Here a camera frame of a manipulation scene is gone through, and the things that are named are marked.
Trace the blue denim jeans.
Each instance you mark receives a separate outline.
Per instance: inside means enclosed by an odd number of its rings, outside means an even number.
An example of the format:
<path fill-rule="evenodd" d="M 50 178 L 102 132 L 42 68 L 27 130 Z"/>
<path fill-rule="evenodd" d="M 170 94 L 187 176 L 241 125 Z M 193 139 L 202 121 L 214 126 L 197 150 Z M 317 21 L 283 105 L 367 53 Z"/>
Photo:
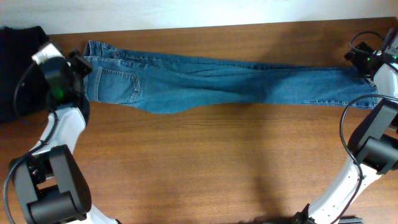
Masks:
<path fill-rule="evenodd" d="M 304 67 L 122 50 L 91 40 L 90 101 L 171 114 L 224 103 L 351 105 L 373 109 L 377 89 L 354 68 Z"/>

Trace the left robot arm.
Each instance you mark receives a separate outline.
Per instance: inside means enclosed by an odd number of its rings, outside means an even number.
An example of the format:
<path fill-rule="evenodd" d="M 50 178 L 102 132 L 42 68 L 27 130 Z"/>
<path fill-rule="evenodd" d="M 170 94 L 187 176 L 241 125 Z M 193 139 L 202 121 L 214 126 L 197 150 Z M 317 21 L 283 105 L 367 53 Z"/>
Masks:
<path fill-rule="evenodd" d="M 37 144 L 10 163 L 3 197 L 12 183 L 27 223 L 119 223 L 92 204 L 88 183 L 73 157 L 90 116 L 83 79 L 92 66 L 79 51 L 64 57 L 52 45 L 32 58 L 50 87 L 48 123 Z"/>

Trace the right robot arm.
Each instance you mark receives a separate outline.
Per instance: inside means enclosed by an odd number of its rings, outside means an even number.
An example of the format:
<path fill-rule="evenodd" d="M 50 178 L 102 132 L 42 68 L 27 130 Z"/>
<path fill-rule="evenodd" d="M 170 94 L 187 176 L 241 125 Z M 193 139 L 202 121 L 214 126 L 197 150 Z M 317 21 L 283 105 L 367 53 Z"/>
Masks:
<path fill-rule="evenodd" d="M 297 212 L 292 223 L 343 223 L 343 215 L 359 194 L 390 170 L 397 169 L 397 139 L 385 134 L 397 128 L 397 41 L 385 40 L 378 51 L 355 47 L 351 60 L 370 72 L 378 93 L 369 95 L 376 107 L 343 139 L 348 158 L 331 185 L 315 201 Z"/>

